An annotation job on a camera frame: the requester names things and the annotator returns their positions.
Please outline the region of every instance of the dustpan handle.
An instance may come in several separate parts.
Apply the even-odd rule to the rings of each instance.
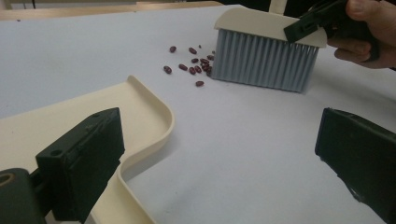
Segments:
[[[288,0],[272,0],[269,12],[283,15]]]

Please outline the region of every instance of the human hand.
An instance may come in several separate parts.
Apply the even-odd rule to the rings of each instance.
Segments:
[[[334,56],[368,68],[396,67],[396,6],[375,0],[348,0],[346,14],[355,21],[366,21],[370,32],[378,40],[378,60],[370,58],[371,45],[353,38],[333,37],[328,44],[337,48]]]

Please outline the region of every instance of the gray bristles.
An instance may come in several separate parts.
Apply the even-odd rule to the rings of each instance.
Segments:
[[[284,91],[304,91],[318,47],[219,30],[214,79]]]

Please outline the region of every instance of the brush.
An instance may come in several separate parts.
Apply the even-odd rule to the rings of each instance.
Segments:
[[[298,19],[283,16],[286,4],[273,0],[269,12],[236,7],[218,18],[214,79],[305,91],[318,49],[326,47],[327,36],[320,28],[295,43],[288,42],[284,28]]]

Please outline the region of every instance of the white table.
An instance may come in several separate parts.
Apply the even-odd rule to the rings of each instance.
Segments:
[[[230,7],[1,21],[0,118],[135,75],[177,120],[165,148],[125,173],[158,223],[384,223],[314,147],[325,107],[396,132],[396,74],[338,61],[331,48],[319,52],[305,94],[179,70],[188,47],[215,49],[214,22]]]

